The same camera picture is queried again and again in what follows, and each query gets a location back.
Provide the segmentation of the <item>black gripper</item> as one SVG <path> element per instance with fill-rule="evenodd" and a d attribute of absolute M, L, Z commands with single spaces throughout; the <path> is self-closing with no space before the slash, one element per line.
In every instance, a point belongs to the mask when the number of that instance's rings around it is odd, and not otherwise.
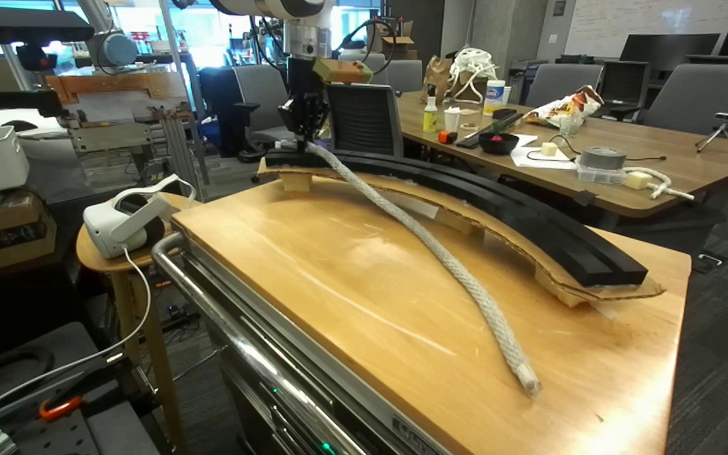
<path fill-rule="evenodd" d="M 285 89 L 287 98 L 277 106 L 282 124 L 295 134 L 297 142 L 313 142 L 316 132 L 329 119 L 325 82 L 316 74 L 316 58 L 287 58 Z"/>

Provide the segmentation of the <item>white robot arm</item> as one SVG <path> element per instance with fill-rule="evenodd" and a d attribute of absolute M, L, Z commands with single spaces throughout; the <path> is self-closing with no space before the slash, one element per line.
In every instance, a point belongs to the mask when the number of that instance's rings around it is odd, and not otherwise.
<path fill-rule="evenodd" d="M 323 100 L 323 81 L 319 63 L 319 22 L 329 12 L 329 0 L 209 0 L 224 15 L 266 15 L 282 22 L 285 89 L 287 98 L 277 106 L 281 119 L 295 134 L 295 143 L 306 147 L 329 106 Z"/>

